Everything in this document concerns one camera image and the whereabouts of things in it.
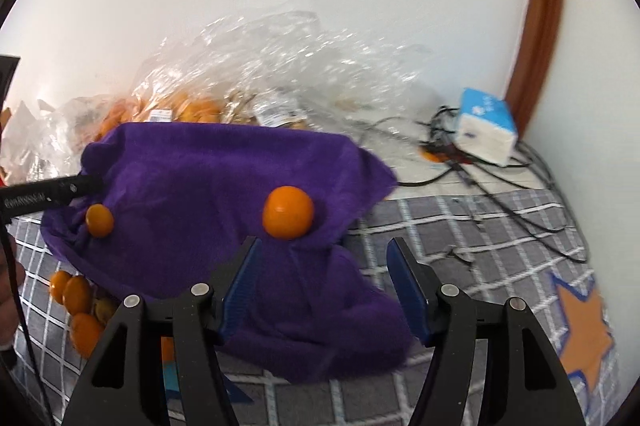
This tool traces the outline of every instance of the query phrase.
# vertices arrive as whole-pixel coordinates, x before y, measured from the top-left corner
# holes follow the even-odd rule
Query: gray plaid blanket
[[[551,228],[563,223],[561,206],[548,190],[528,189],[497,196],[541,225]],[[22,301],[36,358],[60,422],[83,362],[69,342],[65,310],[52,303],[47,290],[52,273],[60,268],[74,269],[50,255],[39,227],[38,217],[20,218],[10,230],[18,242],[18,258],[28,271]],[[392,297],[395,292],[386,270],[385,252],[388,241],[397,236],[406,240],[418,261],[433,266],[443,282],[458,285],[474,298],[496,303],[515,295],[524,298],[558,351],[568,328],[552,276],[582,294],[587,294],[593,284],[593,270],[588,265],[551,254],[481,195],[422,197],[379,203],[344,238],[344,246],[357,258],[364,276]],[[584,253],[580,237],[571,228],[549,240],[566,253]],[[473,260],[472,265],[447,255],[451,246],[461,257]],[[41,398],[20,331],[15,346],[19,357],[15,380],[39,409]],[[416,342],[406,366],[392,374],[308,385],[289,384],[223,354],[219,361],[227,377],[254,400],[252,404],[234,405],[241,424],[373,426],[408,423],[431,355],[431,350]],[[613,348],[602,360],[594,392],[588,392],[582,379],[572,379],[590,426],[604,426],[618,409],[617,363]],[[485,366],[486,342],[478,341],[465,426],[478,422]],[[172,424],[184,425],[180,403],[171,401],[170,410]]]

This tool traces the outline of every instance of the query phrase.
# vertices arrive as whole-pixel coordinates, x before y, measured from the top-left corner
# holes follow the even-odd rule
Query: orange fruit
[[[133,120],[133,109],[129,107],[126,110],[124,110],[124,112],[122,112],[119,122],[120,124],[124,124],[126,122],[131,122],[132,120]]]
[[[104,327],[91,314],[79,313],[71,320],[69,338],[76,352],[82,358],[89,359],[98,344]]]
[[[220,122],[220,115],[200,115],[200,117],[198,117],[198,122]]]
[[[212,99],[200,99],[191,103],[194,114],[201,117],[202,115],[217,115],[222,110],[218,103]]]
[[[100,133],[107,135],[111,130],[117,128],[120,125],[120,116],[121,114],[116,115],[116,117],[109,116],[102,121],[102,124],[100,124]]]
[[[302,189],[281,186],[274,189],[262,210],[262,226],[271,236],[292,240],[305,235],[314,221],[314,203]]]
[[[109,320],[116,313],[118,308],[115,303],[108,298],[100,298],[95,300],[94,303],[94,316],[100,322],[101,325],[107,326]]]
[[[95,238],[104,238],[113,231],[113,215],[108,207],[101,203],[94,203],[89,206],[84,215],[87,230]]]
[[[62,294],[65,291],[66,282],[71,279],[71,274],[67,271],[54,272],[49,279],[49,294],[62,305]]]
[[[62,303],[72,316],[90,313],[93,299],[91,286],[84,276],[73,276],[66,282],[62,292]]]
[[[183,105],[189,100],[189,96],[184,91],[177,91],[169,98],[171,108],[174,111],[180,111]]]
[[[127,109],[127,100],[119,99],[118,101],[113,103],[111,109],[109,110],[109,114],[106,119],[119,119],[119,117],[124,113]]]
[[[431,162],[446,162],[448,159],[444,153],[431,153],[424,149],[420,149],[420,155]]]
[[[160,338],[160,349],[162,350],[162,362],[172,362],[175,359],[173,338],[162,336]]]

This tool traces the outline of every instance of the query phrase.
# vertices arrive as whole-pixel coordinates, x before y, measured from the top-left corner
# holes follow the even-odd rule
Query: white tissue box
[[[507,104],[483,91],[466,88],[460,102],[454,142],[465,153],[506,166],[518,140]]]

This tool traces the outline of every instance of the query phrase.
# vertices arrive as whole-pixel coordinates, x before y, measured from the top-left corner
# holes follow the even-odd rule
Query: plastic bag
[[[419,80],[427,57],[420,46],[327,32],[313,12],[222,18],[188,43],[165,40],[120,104],[135,122],[287,125],[357,141],[379,119],[434,107]],[[107,117],[97,139],[118,117]]]
[[[36,119],[20,103],[2,133],[0,166],[10,185],[76,175],[114,97],[78,97]]]

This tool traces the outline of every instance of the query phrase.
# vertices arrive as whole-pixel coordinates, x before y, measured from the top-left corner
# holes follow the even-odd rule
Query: brown trim
[[[520,135],[533,115],[556,46],[564,0],[529,0],[518,58],[505,100]]]

